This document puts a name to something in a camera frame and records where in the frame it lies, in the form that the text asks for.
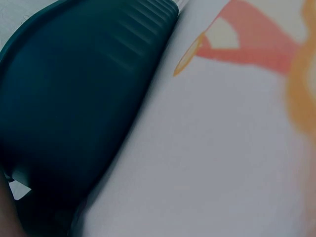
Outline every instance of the orange outline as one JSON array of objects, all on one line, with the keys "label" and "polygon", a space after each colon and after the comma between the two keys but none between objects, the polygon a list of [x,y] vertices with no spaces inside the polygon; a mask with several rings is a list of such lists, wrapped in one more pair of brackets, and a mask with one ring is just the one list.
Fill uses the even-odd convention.
[{"label": "orange outline", "polygon": [[316,1],[306,0],[302,15],[309,36],[297,53],[287,84],[287,106],[291,120],[297,128],[316,142],[316,101],[309,90],[308,78],[316,55]]},{"label": "orange outline", "polygon": [[[203,31],[199,37],[191,44],[191,46],[189,47],[189,49],[186,51],[186,53],[183,55],[183,57],[180,59],[176,69],[174,70],[173,76],[175,77],[176,75],[178,75],[179,73],[181,73],[188,65],[189,63],[192,61],[192,59],[194,58],[194,56],[196,55],[200,45],[202,44],[203,38],[205,36],[205,31]],[[193,51],[193,53],[191,55],[189,55],[189,59],[187,60],[187,62],[184,64],[184,66],[180,67],[180,64],[182,62],[182,59],[184,59],[185,57],[187,57],[188,52],[190,51],[191,47],[193,47],[193,45],[198,41],[197,47],[196,49]]]}]

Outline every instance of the dark teal plastic object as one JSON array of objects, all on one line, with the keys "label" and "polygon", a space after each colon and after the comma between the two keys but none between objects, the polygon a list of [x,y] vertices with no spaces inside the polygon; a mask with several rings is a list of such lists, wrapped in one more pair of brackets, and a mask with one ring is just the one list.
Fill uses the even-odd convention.
[{"label": "dark teal plastic object", "polygon": [[129,131],[177,16],[171,0],[60,0],[23,24],[0,54],[7,174],[77,205]]}]

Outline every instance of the colored pencil drawing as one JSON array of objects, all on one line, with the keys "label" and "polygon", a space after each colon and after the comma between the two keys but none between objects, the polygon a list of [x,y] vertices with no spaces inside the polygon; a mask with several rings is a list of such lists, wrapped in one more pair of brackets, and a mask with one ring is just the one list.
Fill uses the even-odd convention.
[{"label": "colored pencil drawing", "polygon": [[231,0],[209,28],[193,42],[180,60],[174,76],[181,73],[193,57],[256,65],[287,75],[304,33],[297,27],[298,14],[286,19],[273,11],[286,4],[261,0]]},{"label": "colored pencil drawing", "polygon": [[316,0],[306,0],[303,18],[309,35],[289,73],[287,105],[297,128],[316,142]]}]

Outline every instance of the paper sheet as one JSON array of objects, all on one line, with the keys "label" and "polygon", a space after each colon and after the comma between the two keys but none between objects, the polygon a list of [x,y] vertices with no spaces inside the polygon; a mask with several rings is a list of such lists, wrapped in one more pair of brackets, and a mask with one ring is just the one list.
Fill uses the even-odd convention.
[{"label": "paper sheet", "polygon": [[57,0],[0,0],[0,50],[32,15]]}]

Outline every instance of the yellow drawing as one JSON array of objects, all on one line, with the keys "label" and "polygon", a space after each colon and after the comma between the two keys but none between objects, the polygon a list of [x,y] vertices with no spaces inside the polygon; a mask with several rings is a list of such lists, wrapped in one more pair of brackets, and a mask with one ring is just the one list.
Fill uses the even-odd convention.
[{"label": "yellow drawing", "polygon": [[306,0],[303,18],[309,35],[290,69],[287,105],[297,128],[316,142],[316,0]]}]

